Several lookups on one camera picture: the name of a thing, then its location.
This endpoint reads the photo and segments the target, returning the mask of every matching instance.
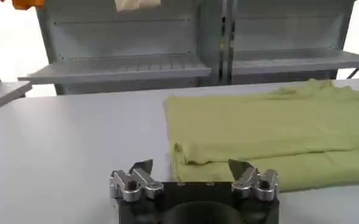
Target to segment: orange object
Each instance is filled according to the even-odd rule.
[[[28,10],[32,6],[42,7],[44,5],[45,5],[45,0],[13,0],[13,6],[15,9]]]

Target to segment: folded towel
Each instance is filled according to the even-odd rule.
[[[359,181],[359,92],[349,87],[170,97],[166,112],[180,181],[232,181],[228,159],[277,170],[283,191]]]
[[[115,0],[118,12],[156,7],[161,4],[160,1],[161,0]]]

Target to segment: white table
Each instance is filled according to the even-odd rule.
[[[0,107],[32,89],[29,82],[0,83]]]
[[[359,89],[359,80],[335,83]],[[0,223],[116,223],[108,193],[112,170],[152,158],[152,176],[169,180],[168,96],[294,85],[300,83],[14,100],[0,108]],[[283,224],[359,223],[359,186],[282,194],[280,200]]]

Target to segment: white cloth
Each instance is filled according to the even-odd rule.
[[[117,12],[155,7],[161,4],[161,0],[115,0],[115,2]]]

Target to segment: metal shelf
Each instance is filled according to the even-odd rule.
[[[195,55],[148,55],[57,61],[18,79],[67,84],[205,77],[210,73]]]
[[[359,55],[336,49],[239,51],[232,75],[359,68]]]

